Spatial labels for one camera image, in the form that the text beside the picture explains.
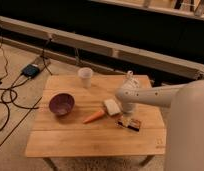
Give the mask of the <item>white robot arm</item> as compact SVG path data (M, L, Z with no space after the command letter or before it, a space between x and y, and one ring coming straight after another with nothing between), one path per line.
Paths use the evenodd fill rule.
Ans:
M153 88L125 83L115 96L125 110L129 103L169 107L164 171L204 171L204 79Z

